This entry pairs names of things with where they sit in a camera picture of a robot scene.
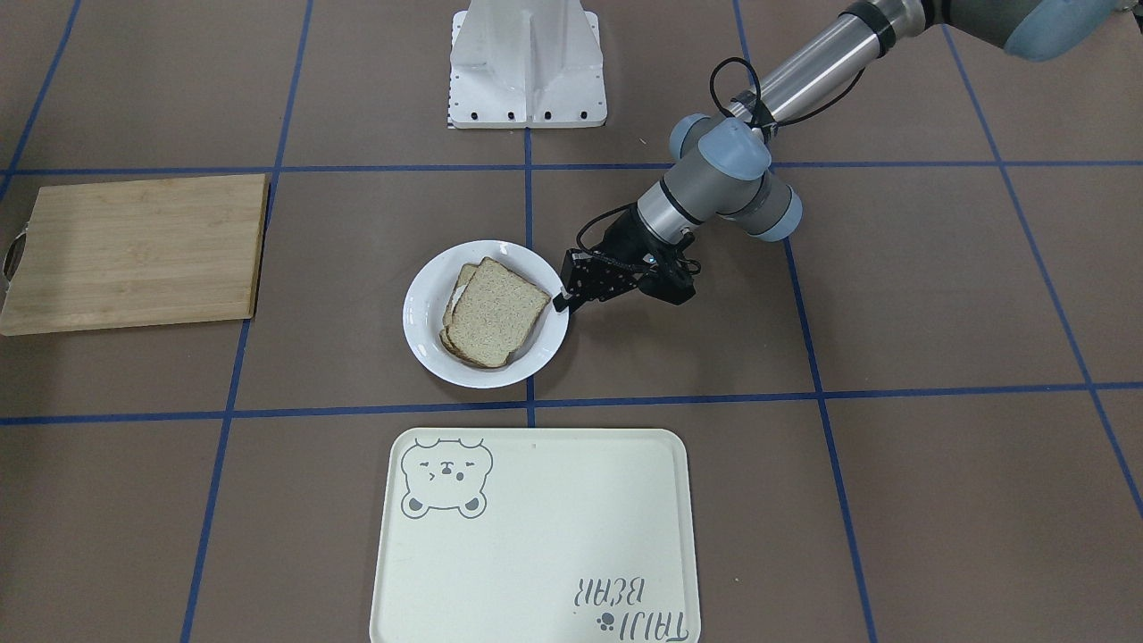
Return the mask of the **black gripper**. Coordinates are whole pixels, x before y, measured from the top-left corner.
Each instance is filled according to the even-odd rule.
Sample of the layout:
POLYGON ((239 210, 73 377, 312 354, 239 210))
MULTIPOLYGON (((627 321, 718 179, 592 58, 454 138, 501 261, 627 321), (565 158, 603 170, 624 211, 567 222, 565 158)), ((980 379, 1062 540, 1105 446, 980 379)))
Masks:
POLYGON ((576 246, 563 254, 561 294, 554 296, 555 313, 576 313, 592 302, 608 302, 629 290, 645 270, 644 257, 652 254, 648 232, 634 207, 621 207, 588 222, 577 233, 576 246), (592 225, 615 217, 604 239, 588 247, 583 236, 592 225))

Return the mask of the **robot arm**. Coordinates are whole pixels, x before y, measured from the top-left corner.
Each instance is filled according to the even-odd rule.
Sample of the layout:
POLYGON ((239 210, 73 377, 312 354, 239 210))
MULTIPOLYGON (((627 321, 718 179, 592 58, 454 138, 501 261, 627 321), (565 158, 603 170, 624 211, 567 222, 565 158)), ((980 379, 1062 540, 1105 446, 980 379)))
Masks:
POLYGON ((746 64, 748 89, 716 98, 716 115, 692 114, 671 131, 672 167, 631 204, 605 212, 596 246, 568 249, 554 297, 559 313, 630 290, 671 305, 690 300, 698 262, 686 257, 713 217, 776 243, 804 220, 804 203, 772 170, 769 142, 823 113, 900 41, 936 25, 975 37, 1021 61, 1053 61, 1108 21, 1114 1, 855 1, 767 77, 746 64))

